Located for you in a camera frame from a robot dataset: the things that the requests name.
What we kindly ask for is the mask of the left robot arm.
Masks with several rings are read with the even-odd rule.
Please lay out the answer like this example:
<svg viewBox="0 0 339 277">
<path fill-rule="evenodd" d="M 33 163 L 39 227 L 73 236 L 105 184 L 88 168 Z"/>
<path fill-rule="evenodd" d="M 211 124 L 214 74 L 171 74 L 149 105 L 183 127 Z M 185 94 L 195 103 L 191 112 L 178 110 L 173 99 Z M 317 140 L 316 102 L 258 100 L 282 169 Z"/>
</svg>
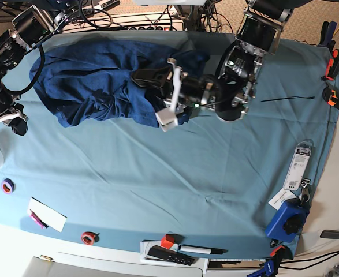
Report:
<svg viewBox="0 0 339 277">
<path fill-rule="evenodd" d="M 166 107 L 155 116 L 163 128 L 178 126 L 179 117 L 190 109 L 215 111 L 225 122 L 242 119 L 254 98 L 254 85 L 267 54 L 274 54 L 293 7 L 276 1 L 248 1 L 243 25 L 225 50 L 214 75 L 193 78 L 174 58 L 160 69 L 132 73 L 140 87 L 155 88 Z"/>
</svg>

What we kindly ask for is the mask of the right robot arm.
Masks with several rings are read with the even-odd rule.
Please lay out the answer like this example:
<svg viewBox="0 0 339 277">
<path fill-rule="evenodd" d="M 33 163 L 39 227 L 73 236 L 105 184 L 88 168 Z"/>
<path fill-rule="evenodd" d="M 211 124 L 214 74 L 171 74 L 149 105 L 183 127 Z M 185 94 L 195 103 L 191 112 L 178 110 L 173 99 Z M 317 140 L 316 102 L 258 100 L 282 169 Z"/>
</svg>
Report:
<svg viewBox="0 0 339 277">
<path fill-rule="evenodd" d="M 31 1 L 30 7 L 13 19 L 13 28 L 0 36 L 0 123 L 10 127 L 15 134 L 23 136 L 28 130 L 28 117 L 18 100 L 33 87 L 44 67 L 42 44 L 59 33 L 78 13 L 78 1 Z M 6 73 L 35 49 L 40 53 L 40 65 L 33 79 L 24 89 L 6 88 L 2 82 Z"/>
</svg>

